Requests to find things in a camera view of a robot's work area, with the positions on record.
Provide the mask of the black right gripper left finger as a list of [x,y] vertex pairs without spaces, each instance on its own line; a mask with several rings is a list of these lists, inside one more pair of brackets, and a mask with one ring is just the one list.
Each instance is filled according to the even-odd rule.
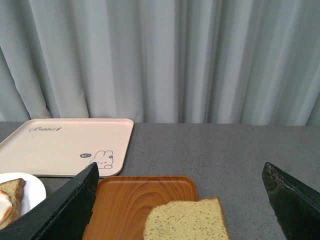
[[94,162],[31,211],[0,231],[2,240],[81,240],[99,181]]

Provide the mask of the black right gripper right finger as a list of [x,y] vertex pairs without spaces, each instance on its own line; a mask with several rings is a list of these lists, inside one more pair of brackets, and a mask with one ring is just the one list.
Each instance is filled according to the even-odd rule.
[[320,238],[320,193],[266,162],[262,180],[277,222],[287,240]]

